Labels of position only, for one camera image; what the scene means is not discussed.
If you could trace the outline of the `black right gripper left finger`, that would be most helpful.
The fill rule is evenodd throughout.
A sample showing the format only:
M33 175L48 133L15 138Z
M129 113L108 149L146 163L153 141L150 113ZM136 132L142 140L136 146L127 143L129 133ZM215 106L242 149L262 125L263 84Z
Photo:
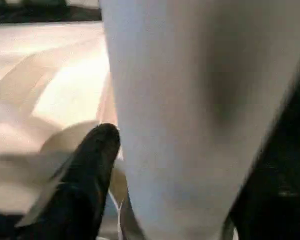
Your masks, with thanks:
M29 213L0 213L0 240L95 240L120 146L114 124L93 128Z

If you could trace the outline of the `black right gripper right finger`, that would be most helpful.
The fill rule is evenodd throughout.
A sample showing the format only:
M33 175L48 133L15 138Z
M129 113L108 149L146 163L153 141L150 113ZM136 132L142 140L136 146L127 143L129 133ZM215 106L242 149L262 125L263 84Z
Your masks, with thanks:
M300 80L230 218L241 240L300 240Z

